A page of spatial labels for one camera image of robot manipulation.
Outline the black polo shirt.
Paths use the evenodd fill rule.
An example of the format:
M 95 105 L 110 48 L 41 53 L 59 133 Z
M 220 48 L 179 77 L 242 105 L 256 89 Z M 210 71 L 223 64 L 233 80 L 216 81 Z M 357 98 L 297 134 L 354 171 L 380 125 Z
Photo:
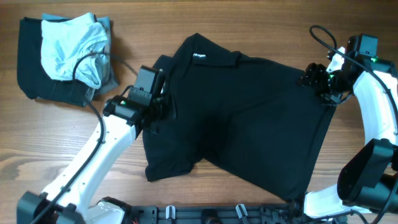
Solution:
M 303 71 L 200 34 L 154 66 L 170 78 L 177 115 L 143 132 L 148 181 L 206 159 L 284 200 L 307 190 L 335 109 L 298 84 Z

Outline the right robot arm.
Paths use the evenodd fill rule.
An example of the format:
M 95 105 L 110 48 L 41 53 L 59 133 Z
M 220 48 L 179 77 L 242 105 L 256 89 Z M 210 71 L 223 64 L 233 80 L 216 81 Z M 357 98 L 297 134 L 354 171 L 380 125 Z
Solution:
M 365 143 L 341 170 L 335 185 L 306 194 L 303 212 L 329 219 L 351 212 L 397 213 L 397 70 L 377 57 L 378 39 L 359 34 L 348 45 L 329 51 L 329 66 L 311 63 L 300 78 L 328 106 L 354 95 L 359 102 Z

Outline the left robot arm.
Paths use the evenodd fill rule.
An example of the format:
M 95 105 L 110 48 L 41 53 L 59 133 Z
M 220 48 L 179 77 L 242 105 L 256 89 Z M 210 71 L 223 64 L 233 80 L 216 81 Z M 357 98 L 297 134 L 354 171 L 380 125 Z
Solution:
M 142 66 L 135 84 L 109 99 L 95 131 L 67 168 L 40 194 L 18 201 L 17 223 L 137 223 L 132 207 L 106 197 L 90 205 L 110 168 L 151 122 L 164 116 L 169 76 Z

